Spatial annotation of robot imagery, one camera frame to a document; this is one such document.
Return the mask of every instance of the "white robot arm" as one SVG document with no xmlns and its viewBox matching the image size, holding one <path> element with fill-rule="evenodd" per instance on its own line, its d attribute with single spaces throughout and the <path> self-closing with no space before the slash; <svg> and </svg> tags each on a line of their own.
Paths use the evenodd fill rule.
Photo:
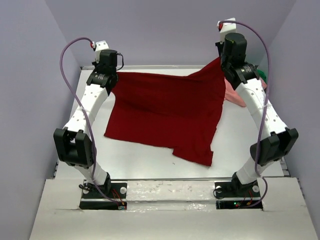
<svg viewBox="0 0 320 240">
<path fill-rule="evenodd" d="M 86 82 L 81 103 L 92 126 L 101 105 L 118 82 L 116 67 L 119 53 L 109 49 L 106 41 L 93 42 L 91 47 L 95 51 L 95 69 Z M 63 129 L 55 130 L 53 138 L 58 157 L 79 170 L 89 184 L 93 184 L 94 178 L 95 183 L 108 192 L 109 174 L 97 162 L 94 169 L 92 140 L 83 108 L 78 106 Z"/>
<path fill-rule="evenodd" d="M 259 129 L 265 107 L 265 91 L 259 79 L 256 67 L 245 61 L 247 41 L 242 34 L 237 33 L 235 23 L 220 23 L 220 42 L 218 48 L 221 69 L 225 78 L 233 89 L 242 97 L 246 106 Z M 280 119 L 270 101 L 260 141 L 260 156 L 258 157 L 257 170 L 261 174 L 267 167 L 287 155 L 298 138 L 295 128 L 289 129 Z M 225 191 L 234 192 L 234 195 L 243 196 L 255 184 L 259 177 L 255 171 L 257 144 L 250 147 L 250 157 L 244 166 L 234 173 L 232 181 Z"/>
</svg>

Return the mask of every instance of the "purple wall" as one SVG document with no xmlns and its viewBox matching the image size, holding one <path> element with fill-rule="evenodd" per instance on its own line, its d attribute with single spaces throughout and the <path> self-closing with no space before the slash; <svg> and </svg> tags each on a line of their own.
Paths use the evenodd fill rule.
<svg viewBox="0 0 320 240">
<path fill-rule="evenodd" d="M 46 0 L 67 41 L 106 40 L 126 65 L 205 65 L 218 56 L 219 20 L 235 17 L 257 29 L 267 43 L 276 36 L 296 0 Z M 241 28 L 248 59 L 260 63 L 264 49 Z M 72 48 L 81 66 L 90 49 Z"/>
<path fill-rule="evenodd" d="M 319 9 L 319 0 L 298 0 L 272 42 L 270 97 L 285 123 L 299 132 L 286 163 L 301 181 L 320 237 Z M 266 59 L 261 67 L 267 68 Z"/>
<path fill-rule="evenodd" d="M 66 41 L 44 0 L 2 0 L 0 33 L 0 239 L 27 240 L 73 102 L 59 71 Z M 75 86 L 71 52 L 65 68 Z"/>
</svg>

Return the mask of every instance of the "red wire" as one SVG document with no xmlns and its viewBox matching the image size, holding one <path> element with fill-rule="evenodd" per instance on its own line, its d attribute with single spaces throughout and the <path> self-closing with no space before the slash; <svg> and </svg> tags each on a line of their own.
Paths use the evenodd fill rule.
<svg viewBox="0 0 320 240">
<path fill-rule="evenodd" d="M 221 31 L 221 29 L 222 29 L 223 26 L 224 26 L 223 23 L 219 23 L 219 28 L 218 28 L 219 32 Z"/>
<path fill-rule="evenodd" d="M 251 191 L 249 191 L 249 194 L 250 194 L 250 197 L 251 197 L 251 200 L 250 200 L 250 205 L 251 205 L 252 199 L 254 198 L 254 196 L 252 195 Z"/>
<path fill-rule="evenodd" d="M 118 198 L 120 199 L 122 205 L 125 205 L 124 201 L 122 201 L 121 197 L 119 196 L 118 192 L 115 189 L 112 189 L 114 191 L 114 193 L 118 196 Z"/>
<path fill-rule="evenodd" d="M 113 199 L 116 200 L 116 195 L 115 195 L 115 193 L 114 193 L 113 191 L 111 191 L 111 192 L 112 192 L 112 195 L 113 195 Z"/>
<path fill-rule="evenodd" d="M 244 199 L 240 202 L 240 204 L 242 204 L 245 200 L 246 200 L 247 195 L 244 195 Z"/>
</svg>

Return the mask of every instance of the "white table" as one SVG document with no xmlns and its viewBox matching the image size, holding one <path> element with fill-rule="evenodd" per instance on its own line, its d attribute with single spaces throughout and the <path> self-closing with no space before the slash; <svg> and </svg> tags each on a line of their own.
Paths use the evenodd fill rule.
<svg viewBox="0 0 320 240">
<path fill-rule="evenodd" d="M 199 69 L 130 69 L 126 72 L 157 73 L 186 76 Z M 92 71 L 82 70 L 77 95 L 83 96 L 86 81 Z M 245 107 L 224 101 L 223 113 L 213 138 L 212 166 L 206 167 L 173 156 L 172 149 L 139 143 L 114 140 L 104 137 L 107 123 L 115 104 L 111 96 L 102 104 L 93 124 L 97 146 L 97 161 L 110 173 L 112 179 L 191 179 L 230 178 L 250 156 L 249 148 L 257 142 L 258 130 Z M 77 104 L 73 104 L 72 113 Z M 267 177 L 283 177 L 279 162 L 263 173 Z M 75 179 L 82 175 L 73 167 L 60 162 L 56 179 Z"/>
<path fill-rule="evenodd" d="M 183 181 L 194 191 L 181 188 L 182 181 L 171 181 L 167 187 L 177 191 L 167 194 L 150 189 L 151 181 L 140 185 L 129 181 L 127 199 L 172 200 L 131 201 L 126 211 L 108 211 L 79 209 L 82 178 L 47 180 L 30 240 L 317 240 L 297 180 L 272 177 L 267 181 L 264 211 L 217 210 L 214 183 L 205 180 Z M 204 201 L 187 202 L 193 197 Z"/>
</svg>

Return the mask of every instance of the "fabric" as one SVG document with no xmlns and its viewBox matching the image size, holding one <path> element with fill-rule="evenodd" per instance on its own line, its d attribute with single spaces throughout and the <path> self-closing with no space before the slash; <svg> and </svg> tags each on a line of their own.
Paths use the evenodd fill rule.
<svg viewBox="0 0 320 240">
<path fill-rule="evenodd" d="M 259 69 L 257 69 L 257 72 L 258 72 L 258 74 L 260 75 L 260 77 L 263 79 L 263 81 L 264 81 L 266 84 L 268 84 L 268 80 L 267 80 L 266 74 L 265 74 L 262 70 L 259 70 Z"/>
<path fill-rule="evenodd" d="M 211 166 L 210 145 L 226 85 L 217 58 L 189 76 L 119 72 L 104 136 L 173 149 L 173 155 Z"/>
<path fill-rule="evenodd" d="M 267 85 L 266 83 L 263 81 L 263 79 L 261 79 L 261 84 L 262 84 L 262 87 L 263 89 L 266 89 Z M 228 82 L 227 79 L 224 79 L 224 82 L 225 82 L 225 96 L 224 96 L 224 99 L 231 102 L 231 103 L 234 103 L 234 104 L 237 104 L 241 107 L 246 107 L 246 103 L 245 101 L 239 96 L 239 94 L 232 88 L 230 82 Z"/>
</svg>

